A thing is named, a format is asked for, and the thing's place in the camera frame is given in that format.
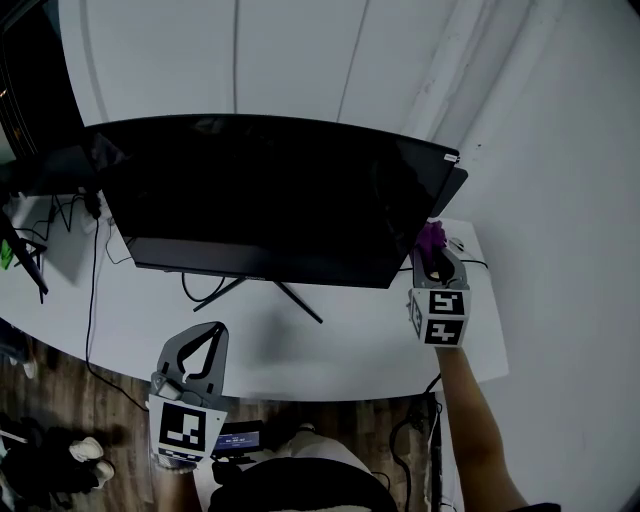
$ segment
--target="black cable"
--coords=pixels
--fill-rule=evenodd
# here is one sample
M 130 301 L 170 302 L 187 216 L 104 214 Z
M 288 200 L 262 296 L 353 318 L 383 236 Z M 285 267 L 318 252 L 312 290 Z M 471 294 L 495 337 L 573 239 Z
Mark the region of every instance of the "black cable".
M 68 201 L 66 203 L 62 203 L 58 208 L 54 208 L 53 207 L 53 198 L 51 200 L 51 207 L 49 209 L 49 215 L 47 217 L 47 219 L 42 219 L 42 220 L 38 220 L 34 223 L 34 225 L 31 227 L 31 229 L 29 228 L 15 228 L 16 231 L 28 231 L 30 233 L 33 233 L 34 235 L 37 235 L 43 242 L 47 242 L 49 240 L 49 230 L 51 228 L 51 224 L 53 224 L 53 221 L 55 220 L 56 216 L 58 215 L 58 213 L 62 212 L 62 215 L 64 217 L 64 212 L 62 211 L 62 208 L 64 208 L 65 206 L 71 205 L 71 211 L 69 213 L 69 224 L 67 225 L 66 219 L 64 220 L 64 225 L 67 228 L 67 232 L 71 232 L 71 220 L 73 219 L 73 205 L 75 204 L 75 202 L 79 199 L 84 200 L 84 197 L 82 197 L 80 194 L 76 194 L 75 196 L 73 196 L 73 198 L 71 199 L 71 201 Z M 38 233 L 35 228 L 38 224 L 42 224 L 42 223 L 46 223 L 47 224 L 47 232 L 45 233 L 45 235 L 41 235 L 40 233 Z
M 110 218 L 107 221 L 107 224 L 109 224 L 109 238 L 107 238 L 107 243 L 105 244 L 105 249 L 107 250 L 107 256 L 109 256 L 109 259 L 111 260 L 111 263 L 113 263 L 114 265 L 120 265 L 120 263 L 122 263 L 123 261 L 127 261 L 127 260 L 133 259 L 133 256 L 127 256 L 126 258 L 122 258 L 121 260 L 113 261 L 113 258 L 111 257 L 111 254 L 109 253 L 109 242 L 111 241 L 111 235 L 113 235 L 113 232 L 111 231 L 111 226 L 113 225 L 113 217 Z
M 489 265 L 487 265 L 484 261 L 480 260 L 460 260 L 462 263 L 479 263 L 480 265 L 484 265 L 487 270 L 489 270 Z
M 453 512 L 458 512 L 458 509 L 456 507 L 454 507 L 453 505 L 449 504 L 449 503 L 444 503 L 444 502 L 440 502 L 440 506 L 444 505 L 445 507 L 451 507 L 453 509 Z
M 407 415 L 405 416 L 405 418 L 399 423 L 397 423 L 396 426 L 394 426 L 393 429 L 391 429 L 391 434 L 389 434 L 389 451 L 391 452 L 391 456 L 393 457 L 393 460 L 395 461 L 395 463 L 398 464 L 398 466 L 400 466 L 404 470 L 404 474 L 407 480 L 407 501 L 405 501 L 405 504 L 404 504 L 405 512 L 409 512 L 409 501 L 411 499 L 411 470 L 409 469 L 409 466 L 407 466 L 407 464 L 396 454 L 396 437 L 398 436 L 398 432 L 400 431 L 400 429 L 405 425 L 411 425 L 416 430 L 422 432 L 424 414 L 422 414 L 420 411 L 417 410 L 416 404 L 420 398 L 422 398 L 425 395 L 428 395 L 431 392 L 433 387 L 440 380 L 440 377 L 441 375 L 438 374 L 429 383 L 426 391 L 422 395 L 418 395 L 416 399 L 414 399 L 412 404 L 409 406 L 409 409 L 407 410 Z
M 409 500 L 411 499 L 411 470 L 409 466 L 396 454 L 396 437 L 398 436 L 398 432 L 402 427 L 409 424 L 409 420 L 407 418 L 403 419 L 400 423 L 398 423 L 395 427 L 391 429 L 391 434 L 389 434 L 389 450 L 391 451 L 391 456 L 395 463 L 404 469 L 404 474 L 407 480 L 407 501 L 404 503 L 405 512 L 409 512 Z
M 87 340 L 85 342 L 85 347 L 84 347 L 84 362 L 85 362 L 85 365 L 87 366 L 87 370 L 89 370 L 89 373 L 91 375 L 101 380 L 105 384 L 111 386 L 112 388 L 120 391 L 120 393 L 122 393 L 129 400 L 131 400 L 131 402 L 133 402 L 133 404 L 141 411 L 149 412 L 145 407 L 143 407 L 138 402 L 136 402 L 133 398 L 131 398 L 129 394 L 120 386 L 117 386 L 113 382 L 109 382 L 108 380 L 100 377 L 100 375 L 98 375 L 96 372 L 94 372 L 91 369 L 91 365 L 89 364 L 89 338 L 91 336 L 91 320 L 93 317 L 93 297 L 95 295 L 95 290 L 96 290 L 96 262 L 98 261 L 98 228 L 99 227 L 100 227 L 100 222 L 96 219 L 96 236 L 93 241 L 93 270 L 91 271 L 91 299 L 89 301 L 89 326 L 87 327 Z
M 429 385 L 427 386 L 427 390 L 423 393 L 423 395 L 428 395 L 429 393 L 431 393 L 431 390 L 433 389 L 433 387 L 438 383 L 438 381 L 440 380 L 440 378 L 442 377 L 442 374 L 438 374 L 436 376 L 435 379 L 433 379 Z
M 205 300 L 209 300 L 211 297 L 213 297 L 216 293 L 218 293 L 220 291 L 220 288 L 222 288 L 222 285 L 224 284 L 224 277 L 220 280 L 220 283 L 218 283 L 218 287 L 213 291 L 213 293 L 210 293 L 209 295 L 207 295 L 204 299 L 196 299 L 193 295 L 191 295 L 189 293 L 189 290 L 187 290 L 187 283 L 185 280 L 185 274 L 184 272 L 181 273 L 180 279 L 182 281 L 182 289 L 184 290 L 184 293 L 187 297 L 189 297 L 189 300 L 191 300 L 192 302 L 204 302 Z
M 28 231 L 29 233 L 33 233 L 34 235 L 40 237 L 43 242 L 47 241 L 47 239 L 43 237 L 40 233 L 38 233 L 35 229 L 30 229 L 30 228 L 13 228 L 13 229 L 15 229 L 16 231 Z
M 382 471 L 372 471 L 371 474 L 382 475 L 383 477 L 385 477 L 387 479 L 387 492 L 391 490 L 391 478 L 389 478 L 389 475 L 387 475 L 386 473 L 383 473 Z

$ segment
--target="monitor stand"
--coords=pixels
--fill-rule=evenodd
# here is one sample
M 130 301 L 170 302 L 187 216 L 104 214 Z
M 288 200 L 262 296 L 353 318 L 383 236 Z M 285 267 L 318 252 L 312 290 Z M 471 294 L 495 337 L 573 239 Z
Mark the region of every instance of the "monitor stand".
M 247 280 L 246 277 L 241 277 L 241 278 L 236 279 L 229 286 L 225 286 L 218 293 L 216 293 L 215 295 L 212 295 L 211 297 L 209 297 L 208 299 L 206 299 L 202 303 L 198 304 L 195 308 L 193 308 L 193 311 L 194 312 L 200 311 L 203 307 L 211 304 L 214 300 L 219 299 L 224 294 L 229 293 L 236 286 L 241 285 L 246 280 Z M 313 317 L 313 319 L 316 322 L 318 322 L 319 324 L 322 323 L 322 321 L 323 321 L 322 318 L 320 318 L 318 316 L 318 314 L 313 309 L 311 309 L 309 306 L 307 306 L 307 304 L 300 297 L 298 297 L 291 288 L 289 288 L 286 284 L 281 283 L 280 281 L 272 281 L 272 282 L 278 288 L 280 288 L 293 302 L 295 302 L 298 306 L 300 306 L 302 309 L 304 309 L 311 317 Z
M 7 242 L 14 256 L 18 259 L 18 262 L 14 266 L 22 265 L 29 276 L 31 276 L 31 279 L 38 285 L 40 304 L 43 304 L 44 295 L 49 292 L 49 289 L 42 278 L 40 255 L 47 250 L 47 247 L 37 242 L 20 238 L 13 228 L 11 220 L 9 220 L 9 217 L 2 211 L 2 206 L 0 205 L 0 242 L 2 240 Z M 31 253 L 27 251 L 27 246 L 29 245 L 35 249 Z

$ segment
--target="monitor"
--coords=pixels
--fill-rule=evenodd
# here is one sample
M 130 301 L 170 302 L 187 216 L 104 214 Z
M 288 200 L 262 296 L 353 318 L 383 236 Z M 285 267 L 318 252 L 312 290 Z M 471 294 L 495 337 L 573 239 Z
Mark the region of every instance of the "monitor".
M 87 129 L 136 266 L 386 288 L 456 150 L 350 125 L 166 116 Z

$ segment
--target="small screen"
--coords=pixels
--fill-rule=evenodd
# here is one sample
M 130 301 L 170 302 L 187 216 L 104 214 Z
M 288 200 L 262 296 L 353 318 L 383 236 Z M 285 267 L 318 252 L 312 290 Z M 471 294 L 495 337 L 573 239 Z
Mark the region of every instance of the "small screen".
M 260 432 L 221 434 L 213 451 L 257 448 L 258 446 L 260 446 Z

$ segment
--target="person's arm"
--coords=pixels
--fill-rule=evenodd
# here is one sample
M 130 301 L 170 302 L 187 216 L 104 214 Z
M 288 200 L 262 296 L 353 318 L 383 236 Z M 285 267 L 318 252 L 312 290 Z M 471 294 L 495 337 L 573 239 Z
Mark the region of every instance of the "person's arm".
M 202 512 L 193 473 L 183 475 L 158 470 L 158 512 Z
M 526 507 L 507 471 L 498 425 L 464 351 L 438 348 L 436 353 L 465 510 L 506 512 Z

